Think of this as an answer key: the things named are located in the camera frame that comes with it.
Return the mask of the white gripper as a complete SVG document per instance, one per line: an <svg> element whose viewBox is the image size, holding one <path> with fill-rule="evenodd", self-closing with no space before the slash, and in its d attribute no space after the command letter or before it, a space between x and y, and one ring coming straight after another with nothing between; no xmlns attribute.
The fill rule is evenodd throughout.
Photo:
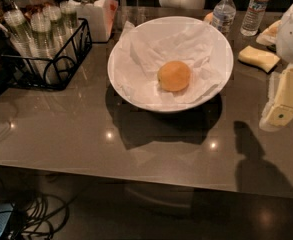
<svg viewBox="0 0 293 240"><path fill-rule="evenodd" d="M293 4L262 33L256 42L270 46L276 43L276 53L288 63L293 63ZM293 120L293 64L281 73L273 72L269 78L268 102L261 115L259 127L274 132Z"/></svg>

